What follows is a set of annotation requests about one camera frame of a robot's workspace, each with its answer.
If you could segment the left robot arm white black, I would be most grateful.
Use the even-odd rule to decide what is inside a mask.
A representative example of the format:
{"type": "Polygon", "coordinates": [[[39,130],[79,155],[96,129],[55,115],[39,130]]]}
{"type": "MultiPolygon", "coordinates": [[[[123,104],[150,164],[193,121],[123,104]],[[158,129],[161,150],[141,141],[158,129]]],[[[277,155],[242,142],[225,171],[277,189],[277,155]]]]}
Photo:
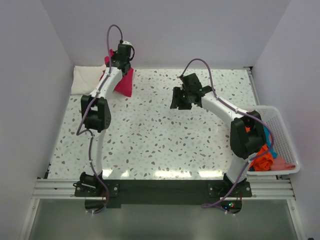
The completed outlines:
{"type": "Polygon", "coordinates": [[[102,148],[104,137],[112,120],[108,98],[113,92],[131,97],[133,93],[133,73],[131,61],[135,49],[128,41],[120,41],[116,51],[111,51],[97,87],[80,99],[81,122],[76,132],[90,134],[88,148],[89,165],[92,178],[86,184],[86,191],[92,196],[99,196],[104,190],[102,148]]]}

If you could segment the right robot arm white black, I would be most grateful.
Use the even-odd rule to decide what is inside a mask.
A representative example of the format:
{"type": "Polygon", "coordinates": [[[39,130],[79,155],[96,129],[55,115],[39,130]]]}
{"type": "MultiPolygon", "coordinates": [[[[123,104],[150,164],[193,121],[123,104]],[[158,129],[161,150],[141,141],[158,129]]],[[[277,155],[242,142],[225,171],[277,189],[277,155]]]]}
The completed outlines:
{"type": "Polygon", "coordinates": [[[241,190],[240,183],[246,178],[249,162],[267,142],[261,115],[255,110],[245,112],[219,97],[213,87],[202,86],[195,73],[179,78],[182,86],[173,88],[170,108],[190,110],[197,105],[216,115],[230,129],[233,159],[224,174],[222,189],[227,196],[233,197],[241,190]]]}

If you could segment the magenta t shirt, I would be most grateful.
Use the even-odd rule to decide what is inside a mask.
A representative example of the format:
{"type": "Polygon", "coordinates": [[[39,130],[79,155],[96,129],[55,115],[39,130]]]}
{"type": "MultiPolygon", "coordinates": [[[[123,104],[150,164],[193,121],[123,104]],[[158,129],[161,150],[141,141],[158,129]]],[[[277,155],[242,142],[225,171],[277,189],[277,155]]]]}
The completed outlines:
{"type": "MultiPolygon", "coordinates": [[[[112,49],[110,49],[109,51],[110,56],[112,57],[115,54],[115,51],[113,51],[112,49]]],[[[107,55],[104,58],[104,63],[105,65],[109,64],[109,56],[107,55]]],[[[105,70],[103,70],[103,74],[100,77],[100,80],[102,80],[102,77],[105,73],[105,70]]],[[[117,93],[120,93],[126,97],[132,97],[132,93],[133,93],[133,75],[134,75],[134,69],[131,67],[130,70],[127,72],[127,74],[122,78],[122,80],[116,85],[115,87],[115,91],[117,93]]]]}

